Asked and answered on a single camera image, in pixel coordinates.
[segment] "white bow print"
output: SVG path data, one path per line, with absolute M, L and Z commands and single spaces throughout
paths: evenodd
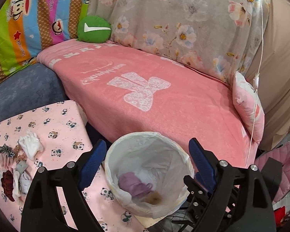
M 107 84 L 131 90 L 131 93 L 124 96 L 124 101 L 143 112 L 149 111 L 152 107 L 153 95 L 157 90 L 167 89 L 171 86 L 171 83 L 157 77 L 150 77 L 147 81 L 135 72 L 122 74 L 121 76 L 126 79 L 115 77 Z

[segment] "pillowcase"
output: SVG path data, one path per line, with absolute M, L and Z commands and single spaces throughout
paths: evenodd
M 256 99 L 257 108 L 254 122 L 254 105 Z M 264 130 L 264 111 L 254 88 L 239 72 L 235 73 L 233 80 L 233 105 L 250 134 L 252 134 L 254 124 L 252 138 L 259 144 L 262 140 Z
M 260 0 L 90 0 L 88 15 L 112 24 L 111 41 L 232 84 L 261 43 Z M 266 25 L 270 0 L 262 0 Z

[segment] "pink blanket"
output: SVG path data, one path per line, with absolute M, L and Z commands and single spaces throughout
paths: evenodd
M 236 167 L 254 162 L 253 142 L 224 84 L 181 64 L 113 43 L 69 40 L 43 50 L 38 62 L 54 70 L 66 94 L 110 142 L 127 133 L 156 131 L 188 152 L 196 137 Z

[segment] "white glove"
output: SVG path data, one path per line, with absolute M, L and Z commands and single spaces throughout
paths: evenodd
M 42 146 L 36 133 L 29 130 L 27 130 L 26 136 L 19 138 L 18 143 L 26 153 L 27 157 L 32 161 L 35 161 L 34 156 L 38 151 L 44 151 L 44 147 Z

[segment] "white trash bag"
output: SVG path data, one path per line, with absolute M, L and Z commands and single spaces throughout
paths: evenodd
M 136 216 L 160 218 L 174 213 L 189 192 L 185 175 L 194 177 L 189 155 L 174 141 L 157 132 L 135 132 L 116 140 L 104 162 L 106 180 L 117 201 Z M 118 178 L 133 172 L 143 183 L 151 183 L 162 201 L 151 205 L 133 198 L 118 187 Z

